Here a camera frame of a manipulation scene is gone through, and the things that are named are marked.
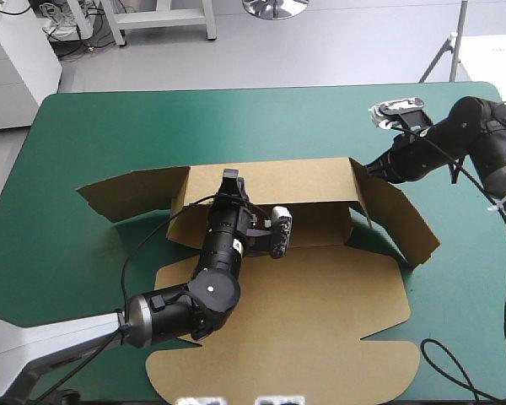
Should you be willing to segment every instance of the brown cardboard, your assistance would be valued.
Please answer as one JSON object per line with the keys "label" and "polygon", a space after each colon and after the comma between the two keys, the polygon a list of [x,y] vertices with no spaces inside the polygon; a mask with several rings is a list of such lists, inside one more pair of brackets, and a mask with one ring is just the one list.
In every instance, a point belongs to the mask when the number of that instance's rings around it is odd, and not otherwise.
{"label": "brown cardboard", "polygon": [[[173,213],[215,193],[223,169],[237,169],[245,178],[250,200],[269,208],[287,206],[293,214],[292,247],[342,245],[355,207],[386,227],[412,267],[429,259],[439,245],[416,209],[396,188],[369,178],[349,158],[302,159],[137,170],[84,186],[78,192],[90,206],[117,222],[156,209]],[[167,237],[200,248],[209,201],[173,221]]]}
{"label": "brown cardboard", "polygon": [[[164,267],[156,289],[186,282],[197,257]],[[401,394],[417,372],[409,342],[361,339],[410,316],[401,274],[387,256],[346,246],[246,258],[242,296],[203,348],[150,355],[150,381],[168,401],[304,395],[308,404],[373,405]]]}
{"label": "brown cardboard", "polygon": [[[158,392],[177,397],[225,396],[230,404],[264,395],[305,395],[308,404],[388,402],[417,372],[409,342],[364,341],[410,316],[401,274],[387,256],[343,246],[349,208],[386,228],[412,267],[439,245],[402,192],[369,178],[349,158],[288,160],[138,170],[78,192],[112,222],[156,209],[178,212],[214,194],[223,169],[245,178],[250,200],[293,215],[292,249],[281,260],[245,258],[242,297],[203,348],[160,351],[147,361]],[[170,240],[200,247],[210,202],[169,226]],[[158,273],[156,289],[189,280],[196,257]]]}

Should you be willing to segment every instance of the white cabinet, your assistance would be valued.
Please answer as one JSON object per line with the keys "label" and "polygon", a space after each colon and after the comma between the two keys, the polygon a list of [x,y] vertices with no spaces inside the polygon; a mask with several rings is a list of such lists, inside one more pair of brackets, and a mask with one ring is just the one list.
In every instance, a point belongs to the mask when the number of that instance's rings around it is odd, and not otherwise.
{"label": "white cabinet", "polygon": [[[26,0],[0,5],[9,12],[26,7]],[[0,13],[0,128],[31,125],[43,99],[56,93],[61,74],[34,13]]]}

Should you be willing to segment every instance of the black robotic arm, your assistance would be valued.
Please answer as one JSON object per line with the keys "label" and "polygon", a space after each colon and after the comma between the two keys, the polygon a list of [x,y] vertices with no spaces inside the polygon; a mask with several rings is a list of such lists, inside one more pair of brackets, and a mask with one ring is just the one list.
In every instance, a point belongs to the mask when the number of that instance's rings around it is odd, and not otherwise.
{"label": "black robotic arm", "polygon": [[225,170],[188,283],[133,296],[118,312],[36,327],[0,319],[0,403],[25,405],[42,374],[104,348],[142,348],[187,334],[199,340],[220,329],[240,299],[242,257],[282,257],[290,240],[286,208],[275,207],[258,229],[250,207],[244,179],[237,170]]}

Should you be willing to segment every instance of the metal stand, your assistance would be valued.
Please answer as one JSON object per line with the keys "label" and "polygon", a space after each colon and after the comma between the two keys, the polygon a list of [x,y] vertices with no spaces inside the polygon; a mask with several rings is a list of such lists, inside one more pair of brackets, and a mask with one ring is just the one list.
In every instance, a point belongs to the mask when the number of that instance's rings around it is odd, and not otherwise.
{"label": "metal stand", "polygon": [[461,1],[461,9],[459,13],[459,22],[457,23],[457,32],[449,34],[448,39],[440,47],[437,55],[433,58],[428,68],[426,69],[423,76],[418,81],[424,83],[428,78],[429,74],[433,71],[434,67],[439,63],[440,58],[448,51],[452,52],[452,66],[449,71],[449,81],[455,81],[455,75],[457,74],[457,65],[459,63],[459,49],[461,48],[461,39],[463,38],[463,30],[465,28],[466,9],[468,7],[468,0]]}

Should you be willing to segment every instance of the gray floor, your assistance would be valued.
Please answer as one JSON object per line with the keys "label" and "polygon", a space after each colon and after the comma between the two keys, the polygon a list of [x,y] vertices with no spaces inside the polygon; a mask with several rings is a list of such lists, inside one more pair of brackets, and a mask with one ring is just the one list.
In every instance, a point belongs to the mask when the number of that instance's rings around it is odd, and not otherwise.
{"label": "gray floor", "polygon": [[[186,7],[200,0],[175,0]],[[202,27],[135,30],[128,46],[64,62],[61,92],[228,89],[416,82],[448,33],[458,0],[311,0],[281,22],[240,0],[213,0],[218,39]],[[137,9],[153,2],[125,2]],[[506,0],[470,1],[468,35],[506,34]],[[446,57],[430,80],[445,81]],[[466,79],[464,71],[458,79]],[[0,131],[0,191],[27,129]]]}

